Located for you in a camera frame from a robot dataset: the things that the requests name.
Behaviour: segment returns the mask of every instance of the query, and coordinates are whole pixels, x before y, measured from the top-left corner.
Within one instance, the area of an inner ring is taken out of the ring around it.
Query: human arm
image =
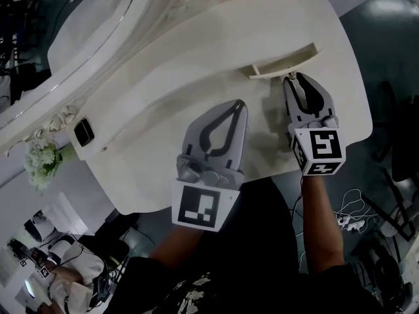
[[[191,257],[203,233],[203,230],[176,226],[149,258],[159,261],[167,268],[178,270]]]
[[[343,266],[343,238],[330,205],[323,178],[304,177],[304,247],[310,272]]]
[[[70,283],[78,283],[83,285],[82,275],[74,269],[66,268],[65,266],[57,266],[50,261],[45,262],[46,268],[50,273],[68,280]]]

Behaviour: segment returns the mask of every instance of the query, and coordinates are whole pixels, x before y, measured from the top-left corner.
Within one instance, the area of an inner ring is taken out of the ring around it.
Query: flower bouquet
[[[29,182],[37,190],[46,189],[61,163],[72,159],[74,155],[75,151],[71,143],[60,150],[55,141],[46,141],[44,145],[29,144],[24,164],[29,175]]]

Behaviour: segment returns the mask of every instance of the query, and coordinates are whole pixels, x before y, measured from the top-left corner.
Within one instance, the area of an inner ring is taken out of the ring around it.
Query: person
[[[42,303],[40,314],[81,314],[91,309],[93,279],[103,271],[103,261],[78,242],[64,254],[63,261],[63,265],[49,260],[43,263],[54,278],[48,288],[52,303]]]
[[[47,260],[45,267],[55,276],[50,285],[49,293],[52,298],[52,304],[42,303],[38,308],[40,314],[61,314],[66,313],[65,303],[69,290],[73,288],[73,283],[83,285],[82,275],[74,269],[65,266],[56,266],[53,262]]]
[[[271,179],[245,183],[220,232],[176,226],[149,258],[131,258],[110,313],[381,313],[345,265],[321,177],[303,177],[299,273],[289,209]]]

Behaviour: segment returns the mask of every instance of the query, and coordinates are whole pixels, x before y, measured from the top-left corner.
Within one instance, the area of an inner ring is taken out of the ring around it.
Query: white table surface
[[[346,145],[366,139],[372,132],[371,114],[342,25],[328,0],[297,1],[306,13],[307,31],[321,48],[316,60],[299,71],[331,94]],[[298,169],[283,134],[288,119],[282,88],[271,80],[248,80],[237,70],[195,82],[147,107],[107,144],[106,151],[86,161],[121,213],[169,207],[176,157],[188,125],[214,105],[238,98],[249,110],[242,159],[246,180]]]

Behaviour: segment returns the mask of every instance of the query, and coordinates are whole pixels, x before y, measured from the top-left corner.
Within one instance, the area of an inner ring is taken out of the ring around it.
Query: black electronic device
[[[37,267],[41,267],[44,262],[48,259],[48,256],[38,248],[28,249],[23,243],[19,242],[17,239],[12,239],[8,246],[12,249],[13,253],[19,259],[28,258],[32,260]]]
[[[78,124],[76,124],[74,134],[82,147],[89,144],[94,138],[92,127],[90,127],[86,118],[83,118]]]

